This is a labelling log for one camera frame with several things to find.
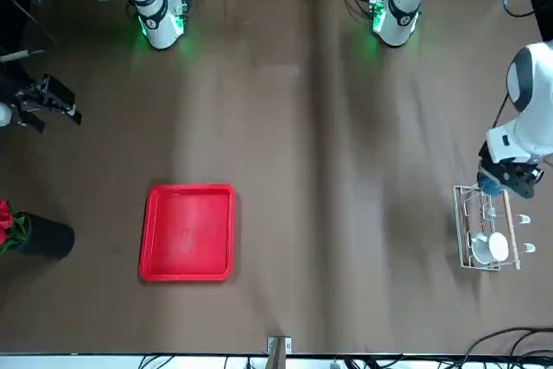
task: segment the plastic tray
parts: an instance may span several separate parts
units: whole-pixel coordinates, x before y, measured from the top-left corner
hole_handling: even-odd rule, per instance
[[[224,281],[232,272],[229,185],[158,185],[148,195],[140,275],[147,281]]]

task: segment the metal dish rack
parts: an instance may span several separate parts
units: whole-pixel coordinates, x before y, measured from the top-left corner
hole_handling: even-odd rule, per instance
[[[509,194],[502,190],[498,196],[483,193],[478,185],[453,186],[453,204],[457,227],[457,247],[462,268],[473,270],[499,271],[502,266],[514,265],[520,270],[517,240],[512,223]],[[493,232],[507,231],[509,257],[505,261],[481,264],[472,253],[474,232],[490,235]]]

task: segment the white mug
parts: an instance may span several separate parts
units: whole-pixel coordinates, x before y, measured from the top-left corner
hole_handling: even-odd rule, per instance
[[[509,243],[500,232],[494,232],[490,236],[477,233],[471,240],[474,259],[483,265],[505,261],[509,257]]]

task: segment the red flower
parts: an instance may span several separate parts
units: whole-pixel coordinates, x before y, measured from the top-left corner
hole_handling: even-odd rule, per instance
[[[14,225],[14,217],[10,213],[8,202],[0,200],[0,230],[10,229],[12,225]]]

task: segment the flower pot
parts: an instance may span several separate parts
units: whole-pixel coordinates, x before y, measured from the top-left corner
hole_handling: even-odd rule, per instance
[[[27,239],[16,251],[25,255],[41,255],[49,258],[64,258],[73,248],[73,229],[60,222],[42,218],[31,213],[22,213],[26,218]]]

